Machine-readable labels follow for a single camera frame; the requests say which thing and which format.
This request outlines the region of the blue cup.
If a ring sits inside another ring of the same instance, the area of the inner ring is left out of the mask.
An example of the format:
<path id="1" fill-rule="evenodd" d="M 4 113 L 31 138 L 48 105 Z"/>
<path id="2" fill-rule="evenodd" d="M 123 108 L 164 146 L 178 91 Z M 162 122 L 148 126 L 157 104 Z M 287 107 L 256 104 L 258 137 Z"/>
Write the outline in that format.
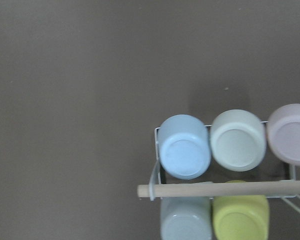
<path id="1" fill-rule="evenodd" d="M 178 114 L 166 119 L 157 132 L 160 163 L 171 176 L 191 180 L 211 163 L 208 129 L 198 118 Z"/>

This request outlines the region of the cream cup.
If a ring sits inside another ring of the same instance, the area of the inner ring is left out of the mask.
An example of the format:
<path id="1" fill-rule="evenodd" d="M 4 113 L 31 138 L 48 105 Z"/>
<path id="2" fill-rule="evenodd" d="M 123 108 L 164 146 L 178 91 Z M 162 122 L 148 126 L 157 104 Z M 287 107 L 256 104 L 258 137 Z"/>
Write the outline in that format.
<path id="1" fill-rule="evenodd" d="M 227 110 L 212 122 L 210 147 L 213 158 L 223 168 L 249 171 L 262 162 L 266 153 L 264 124 L 249 111 Z"/>

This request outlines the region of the grey cup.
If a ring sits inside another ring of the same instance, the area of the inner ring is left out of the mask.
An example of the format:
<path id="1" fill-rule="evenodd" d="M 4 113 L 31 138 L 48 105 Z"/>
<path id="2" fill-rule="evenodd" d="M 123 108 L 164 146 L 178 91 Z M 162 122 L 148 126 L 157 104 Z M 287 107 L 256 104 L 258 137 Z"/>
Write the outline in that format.
<path id="1" fill-rule="evenodd" d="M 211 202 L 208 197 L 164 197 L 160 204 L 162 240 L 211 240 Z"/>

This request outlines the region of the yellow cup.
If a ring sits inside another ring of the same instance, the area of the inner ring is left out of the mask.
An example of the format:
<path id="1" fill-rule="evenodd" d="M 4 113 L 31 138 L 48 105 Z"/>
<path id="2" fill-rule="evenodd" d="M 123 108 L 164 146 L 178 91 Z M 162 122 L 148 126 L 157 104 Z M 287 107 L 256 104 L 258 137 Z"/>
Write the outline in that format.
<path id="1" fill-rule="evenodd" d="M 215 196 L 212 225 L 218 240 L 267 240 L 269 201 L 265 195 Z"/>

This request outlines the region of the pink cup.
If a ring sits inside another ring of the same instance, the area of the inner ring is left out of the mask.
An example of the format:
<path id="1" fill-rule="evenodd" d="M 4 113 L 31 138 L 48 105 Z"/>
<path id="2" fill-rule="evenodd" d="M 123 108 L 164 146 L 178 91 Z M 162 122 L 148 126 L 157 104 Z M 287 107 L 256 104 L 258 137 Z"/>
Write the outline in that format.
<path id="1" fill-rule="evenodd" d="M 300 103 L 276 109 L 266 124 L 268 144 L 280 160 L 300 166 Z"/>

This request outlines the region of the white cup rack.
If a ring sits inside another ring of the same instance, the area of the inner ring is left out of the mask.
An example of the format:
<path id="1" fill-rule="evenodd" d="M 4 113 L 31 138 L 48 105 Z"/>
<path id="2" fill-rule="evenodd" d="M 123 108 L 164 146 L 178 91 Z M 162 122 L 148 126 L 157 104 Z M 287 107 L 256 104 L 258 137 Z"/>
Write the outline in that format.
<path id="1" fill-rule="evenodd" d="M 239 186 L 238 183 L 215 183 L 213 181 L 194 183 L 171 183 L 166 182 L 164 171 L 159 156 L 158 131 L 154 129 L 155 164 L 152 169 L 148 184 L 137 186 L 137 196 L 140 199 L 164 197 L 214 197 L 242 196 L 242 195 L 265 195 L 270 199 L 281 199 L 288 206 L 300 214 L 300 206 L 292 199 L 300 201 L 300 180 L 297 179 L 296 166 L 283 163 L 286 179 L 277 181 L 252 181 Z"/>

